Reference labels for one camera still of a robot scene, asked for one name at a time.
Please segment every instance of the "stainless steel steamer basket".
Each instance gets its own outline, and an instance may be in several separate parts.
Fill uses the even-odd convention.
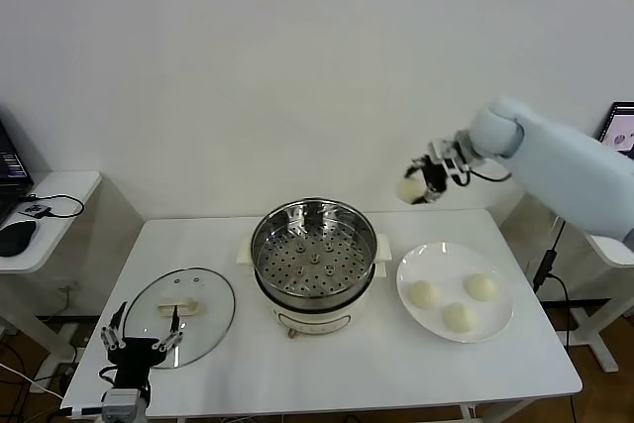
[[[361,296],[374,275],[376,233],[350,205],[323,198],[266,215],[251,238],[260,288],[296,312],[331,312]]]

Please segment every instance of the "laptop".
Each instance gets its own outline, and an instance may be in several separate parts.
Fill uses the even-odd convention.
[[[33,187],[33,179],[0,122],[0,223]]]

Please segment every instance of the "white side table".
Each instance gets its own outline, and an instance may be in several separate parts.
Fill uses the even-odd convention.
[[[622,243],[611,238],[593,235],[585,235],[585,238],[608,266],[634,268],[634,253]],[[610,299],[589,317],[583,309],[571,309],[571,314],[579,326],[570,333],[570,345],[589,346],[603,371],[618,371],[618,364],[601,339],[600,332],[632,306],[634,306],[634,293],[628,293]],[[557,335],[562,343],[566,342],[566,331],[560,331]]]
[[[49,172],[43,175],[31,193],[44,197],[48,195],[65,194],[86,202],[101,181],[101,174],[96,171]],[[59,214],[73,213],[79,205],[70,200],[56,200],[54,210]],[[16,222],[23,222],[30,218],[14,212],[2,226]],[[45,265],[53,250],[66,233],[74,218],[44,218],[38,221],[38,229],[29,247],[22,253],[11,258],[0,258],[0,274],[25,274],[34,272]],[[41,322],[36,316],[27,311],[22,296],[16,295],[8,286],[0,289],[0,317],[16,329],[24,332],[34,341],[47,349],[51,354],[40,367],[36,378],[50,375],[59,364],[71,363],[73,358],[79,360],[83,352],[75,350],[68,343],[77,324],[65,324],[59,334]],[[41,381],[48,386],[48,380]],[[41,392],[32,386],[32,391]]]

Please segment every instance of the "computer mouse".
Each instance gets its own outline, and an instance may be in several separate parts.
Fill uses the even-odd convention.
[[[12,223],[0,230],[0,257],[8,258],[19,255],[29,243],[37,224],[33,220]]]

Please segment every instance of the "white desk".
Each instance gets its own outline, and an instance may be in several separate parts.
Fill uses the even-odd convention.
[[[593,235],[585,235],[585,238],[608,266],[620,269],[634,268],[634,253],[621,242]],[[571,314],[579,326],[570,333],[570,345],[589,346],[603,371],[618,371],[618,364],[601,339],[600,332],[632,306],[634,306],[634,293],[626,292],[610,299],[590,317],[581,308],[571,309]],[[558,334],[562,342],[565,342],[566,332]]]
[[[49,172],[36,177],[36,185],[31,190],[38,196],[65,194],[86,202],[101,181],[101,174],[96,171]],[[75,212],[79,205],[67,199],[48,200],[57,214]],[[32,220],[30,217],[14,212],[2,224]],[[12,258],[0,258],[0,274],[23,274],[40,269],[46,262],[74,218],[44,218],[38,220],[38,228],[29,243],[29,247]],[[66,325],[60,335],[53,332],[22,304],[22,296],[15,295],[8,286],[0,289],[0,317],[27,334],[42,347],[51,352],[49,359],[41,366],[37,377],[53,373],[52,370],[61,362],[72,362],[73,347],[68,343],[76,325]]]
[[[101,174],[95,171],[49,172],[36,183],[30,193],[35,193],[40,197],[63,193],[86,203],[100,181]],[[79,208],[77,203],[63,198],[47,200],[42,203],[50,206],[54,213],[60,215],[74,213]],[[34,219],[14,212],[5,220],[2,227],[25,220]],[[38,229],[29,243],[29,247],[16,257],[0,258],[0,274],[23,274],[40,269],[47,262],[73,220],[73,218],[52,217],[37,220]]]
[[[581,390],[581,381],[515,258],[484,210],[368,214],[389,237],[394,262],[370,287],[367,307],[345,330],[290,340],[276,324],[251,273],[236,264],[258,218],[146,223],[96,329],[123,301],[160,275],[204,266],[224,274],[236,316],[220,345],[195,364],[153,370],[149,417],[197,417],[367,410],[505,401],[501,421],[535,398]],[[496,339],[443,340],[420,327],[398,299],[395,270],[406,252],[430,241],[463,243],[489,256],[508,280],[514,316]],[[92,406],[108,388],[108,365],[95,332],[62,406]]]

